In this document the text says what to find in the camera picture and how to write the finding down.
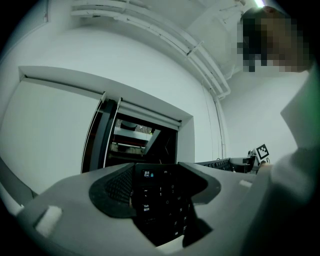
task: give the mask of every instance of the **person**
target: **person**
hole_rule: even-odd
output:
[[[255,71],[257,59],[262,66],[272,62],[285,72],[303,72],[313,66],[315,57],[309,35],[296,19],[264,6],[246,11],[240,24],[242,38],[238,49],[249,72]]]

